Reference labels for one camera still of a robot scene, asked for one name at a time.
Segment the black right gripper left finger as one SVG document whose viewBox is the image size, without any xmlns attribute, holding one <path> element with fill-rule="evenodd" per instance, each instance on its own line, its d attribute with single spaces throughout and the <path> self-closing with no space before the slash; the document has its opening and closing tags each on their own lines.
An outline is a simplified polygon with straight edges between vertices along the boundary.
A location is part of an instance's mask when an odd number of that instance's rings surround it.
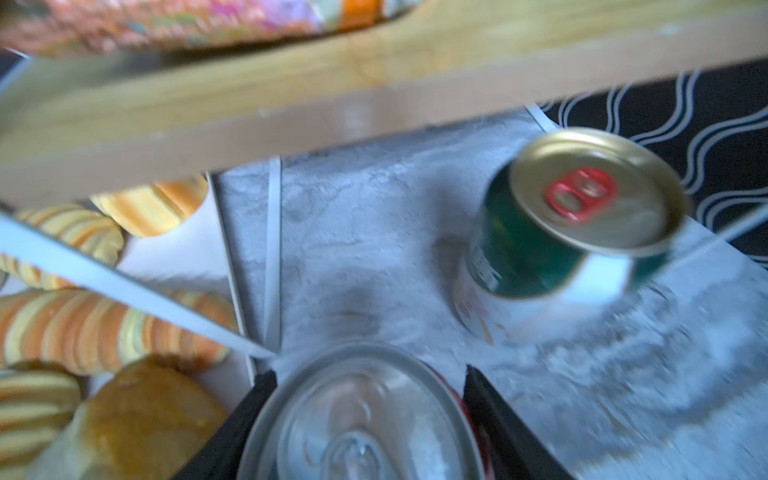
<svg viewBox="0 0 768 480">
<path fill-rule="evenodd" d="M 274 371 L 256 375 L 253 388 L 201 450 L 172 479 L 235 479 L 252 426 L 277 386 Z"/>
</svg>

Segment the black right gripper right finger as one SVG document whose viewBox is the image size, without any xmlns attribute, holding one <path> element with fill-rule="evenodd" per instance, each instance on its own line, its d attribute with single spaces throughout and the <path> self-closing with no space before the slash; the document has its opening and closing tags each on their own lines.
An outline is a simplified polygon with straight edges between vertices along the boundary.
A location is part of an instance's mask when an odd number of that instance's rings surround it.
<svg viewBox="0 0 768 480">
<path fill-rule="evenodd" d="M 463 402 L 495 479 L 573 479 L 486 376 L 471 365 L 466 370 Z"/>
</svg>

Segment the red cola can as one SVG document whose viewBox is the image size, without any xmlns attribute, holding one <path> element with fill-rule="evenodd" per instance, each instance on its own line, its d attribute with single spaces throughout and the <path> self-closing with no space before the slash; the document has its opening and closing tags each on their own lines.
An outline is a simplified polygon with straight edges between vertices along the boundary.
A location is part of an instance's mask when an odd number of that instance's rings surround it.
<svg viewBox="0 0 768 480">
<path fill-rule="evenodd" d="M 298 368 L 269 396 L 239 479 L 492 479 L 460 395 L 397 347 L 346 343 Z"/>
</svg>

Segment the orange blackcurrant snack bag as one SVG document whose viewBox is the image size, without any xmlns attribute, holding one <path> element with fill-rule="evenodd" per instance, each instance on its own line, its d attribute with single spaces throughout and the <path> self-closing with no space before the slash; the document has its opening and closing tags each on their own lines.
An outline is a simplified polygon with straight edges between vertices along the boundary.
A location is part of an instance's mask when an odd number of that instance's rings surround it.
<svg viewBox="0 0 768 480">
<path fill-rule="evenodd" d="M 177 51 L 372 27 L 416 1 L 4 1 L 1 46 L 30 56 Z"/>
</svg>

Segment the large round crusty bread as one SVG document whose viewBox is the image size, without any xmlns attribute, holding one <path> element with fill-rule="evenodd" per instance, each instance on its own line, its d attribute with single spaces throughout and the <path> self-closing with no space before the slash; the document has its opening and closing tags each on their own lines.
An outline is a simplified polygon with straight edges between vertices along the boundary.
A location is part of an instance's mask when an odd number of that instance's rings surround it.
<svg viewBox="0 0 768 480">
<path fill-rule="evenodd" d="M 227 410 L 178 370 L 142 360 L 78 407 L 26 479 L 169 479 L 221 427 Z"/>
</svg>

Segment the striped long bread front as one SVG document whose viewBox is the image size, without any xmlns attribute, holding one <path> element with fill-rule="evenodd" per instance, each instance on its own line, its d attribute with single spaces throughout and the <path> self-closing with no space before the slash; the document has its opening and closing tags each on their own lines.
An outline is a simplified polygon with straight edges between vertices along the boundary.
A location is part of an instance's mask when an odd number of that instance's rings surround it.
<svg viewBox="0 0 768 480">
<path fill-rule="evenodd" d="M 71 422 L 82 401 L 77 378 L 51 370 L 1 372 L 1 477 L 27 467 Z"/>
</svg>

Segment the striped long bread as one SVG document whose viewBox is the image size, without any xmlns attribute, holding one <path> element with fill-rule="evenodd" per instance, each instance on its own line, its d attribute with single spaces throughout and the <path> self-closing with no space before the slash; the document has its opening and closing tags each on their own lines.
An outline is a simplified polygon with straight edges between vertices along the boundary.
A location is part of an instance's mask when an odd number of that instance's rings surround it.
<svg viewBox="0 0 768 480">
<path fill-rule="evenodd" d="M 72 374 L 116 373 L 144 358 L 187 371 L 230 349 L 95 292 L 27 290 L 1 298 L 1 365 L 53 365 Z"/>
<path fill-rule="evenodd" d="M 1 477 L 27 467 L 71 422 L 82 401 L 77 378 L 51 370 L 1 372 Z"/>
<path fill-rule="evenodd" d="M 111 217 L 79 204 L 18 210 L 14 217 L 111 267 L 118 263 L 125 245 L 123 232 Z M 35 289 L 75 287 L 63 277 L 5 253 L 1 254 L 1 271 Z"/>
</svg>

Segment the striped long bread middle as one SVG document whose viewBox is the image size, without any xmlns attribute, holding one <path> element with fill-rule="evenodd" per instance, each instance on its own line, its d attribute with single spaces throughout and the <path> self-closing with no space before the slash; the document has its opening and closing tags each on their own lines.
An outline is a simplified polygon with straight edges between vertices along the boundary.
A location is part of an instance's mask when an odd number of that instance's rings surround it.
<svg viewBox="0 0 768 480">
<path fill-rule="evenodd" d="M 72 374 L 116 373 L 144 358 L 187 371 L 230 349 L 95 292 L 27 290 L 1 298 L 1 365 L 53 365 Z"/>
</svg>

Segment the white bread tray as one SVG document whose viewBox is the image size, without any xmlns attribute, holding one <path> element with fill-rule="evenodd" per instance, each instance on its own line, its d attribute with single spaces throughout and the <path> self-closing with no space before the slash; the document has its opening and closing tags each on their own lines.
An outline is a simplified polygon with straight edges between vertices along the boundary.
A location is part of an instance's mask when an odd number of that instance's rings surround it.
<svg viewBox="0 0 768 480">
<path fill-rule="evenodd" d="M 225 257 L 220 216 L 211 184 L 209 182 L 208 184 L 209 191 L 202 206 L 184 223 L 168 233 L 141 238 L 119 226 L 124 235 L 125 245 L 118 263 L 112 268 L 182 304 L 194 313 L 206 317 L 214 324 L 242 333 L 244 327 L 234 303 L 232 275 Z M 133 298 L 121 295 L 117 288 L 107 281 L 82 282 L 73 265 L 64 262 L 58 252 L 32 244 L 28 238 L 18 236 L 8 228 L 3 228 L 1 231 L 2 253 L 71 281 L 75 287 L 69 289 L 95 292 L 191 331 L 181 325 L 177 316 L 170 315 L 159 308 L 139 304 Z M 83 255 L 89 261 L 111 267 Z M 10 281 L 2 288 L 1 298 L 27 290 L 42 290 L 31 288 L 18 278 L 2 273 L 8 276 Z M 181 371 L 199 382 L 225 409 L 233 410 L 251 389 L 254 374 L 250 359 L 233 348 L 228 348 L 230 352 L 225 360 L 199 371 L 182 370 L 155 358 L 141 360 L 152 360 Z M 120 371 L 96 376 L 80 376 L 53 365 L 22 364 L 10 367 L 1 365 L 1 367 L 3 370 L 13 368 L 51 370 L 63 372 L 75 378 L 84 377 L 88 381 L 87 396 L 94 395 L 109 378 Z"/>
</svg>

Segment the green tea can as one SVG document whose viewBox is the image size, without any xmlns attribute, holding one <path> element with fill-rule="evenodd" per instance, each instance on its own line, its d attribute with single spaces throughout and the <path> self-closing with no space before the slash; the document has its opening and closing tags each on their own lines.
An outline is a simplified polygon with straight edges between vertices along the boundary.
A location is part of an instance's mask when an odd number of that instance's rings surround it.
<svg viewBox="0 0 768 480">
<path fill-rule="evenodd" d="M 456 315 L 492 345 L 557 337 L 654 276 L 689 209 L 678 173 L 647 148 L 591 128 L 543 134 L 488 186 Z"/>
</svg>

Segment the striped long bread back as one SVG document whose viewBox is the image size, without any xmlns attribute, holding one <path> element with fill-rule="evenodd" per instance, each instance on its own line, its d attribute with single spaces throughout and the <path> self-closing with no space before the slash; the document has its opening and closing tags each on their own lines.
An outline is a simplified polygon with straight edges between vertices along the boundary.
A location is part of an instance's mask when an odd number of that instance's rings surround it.
<svg viewBox="0 0 768 480">
<path fill-rule="evenodd" d="M 111 217 L 79 204 L 18 210 L 14 217 L 111 267 L 118 263 L 125 245 L 123 232 Z M 1 254 L 1 271 L 35 289 L 75 287 L 63 277 L 5 253 Z"/>
</svg>

